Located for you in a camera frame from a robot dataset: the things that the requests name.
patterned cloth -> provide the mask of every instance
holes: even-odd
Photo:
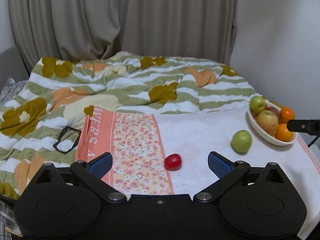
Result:
[[[14,79],[9,76],[0,94],[0,106],[11,100],[15,95],[18,95],[26,83],[26,80],[15,82]]]
[[[155,116],[116,113],[95,107],[85,125],[76,160],[89,162],[104,152],[113,155],[112,169],[102,181],[128,198],[132,194],[173,194],[165,152]]]
[[[219,78],[198,88],[187,68]],[[52,145],[66,125],[82,128],[90,106],[113,112],[195,114],[248,106],[255,95],[230,67],[207,59],[128,52],[78,63],[43,57],[24,89],[0,107],[0,193],[18,198],[44,162],[56,167],[73,163],[76,149],[63,154]],[[69,150],[77,136],[66,134],[59,149]]]

blue gripper pad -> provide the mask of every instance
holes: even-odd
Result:
[[[102,179],[104,175],[111,170],[112,167],[112,155],[111,153],[104,153],[99,157],[93,159],[87,163],[87,170]]]
[[[209,153],[208,156],[208,166],[209,169],[219,178],[221,179],[223,176],[227,175],[232,171],[232,166],[222,159],[214,155],[213,153]]]

white bowl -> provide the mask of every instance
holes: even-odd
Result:
[[[264,100],[267,107],[274,107],[275,109],[277,109],[278,111],[281,110],[281,108],[279,106],[276,106],[275,104],[271,103],[268,100]],[[256,122],[256,120],[253,118],[251,111],[250,111],[250,105],[248,106],[248,115],[249,115],[249,121],[251,126],[253,127],[253,129],[257,132],[258,135],[260,135],[263,139],[265,139],[267,142],[272,143],[273,145],[278,145],[278,146],[286,146],[286,145],[290,145],[293,144],[295,142],[295,140],[297,139],[297,133],[294,132],[292,139],[290,142],[283,142],[280,141],[274,137],[272,137],[270,134],[268,134],[265,130],[263,130],[260,125],[258,125],[258,123]]]

screw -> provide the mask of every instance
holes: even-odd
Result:
[[[156,200],[156,204],[163,204],[163,203],[164,203],[163,199],[157,199]]]
[[[119,200],[123,199],[123,197],[124,197],[124,195],[121,194],[120,192],[113,192],[108,195],[108,198],[112,201],[119,201]]]
[[[202,201],[206,201],[212,198],[212,195],[208,192],[200,192],[196,195],[196,198]]]

tomato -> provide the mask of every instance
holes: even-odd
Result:
[[[182,160],[179,154],[174,153],[169,155],[164,160],[164,167],[168,171],[177,171],[181,168]]]

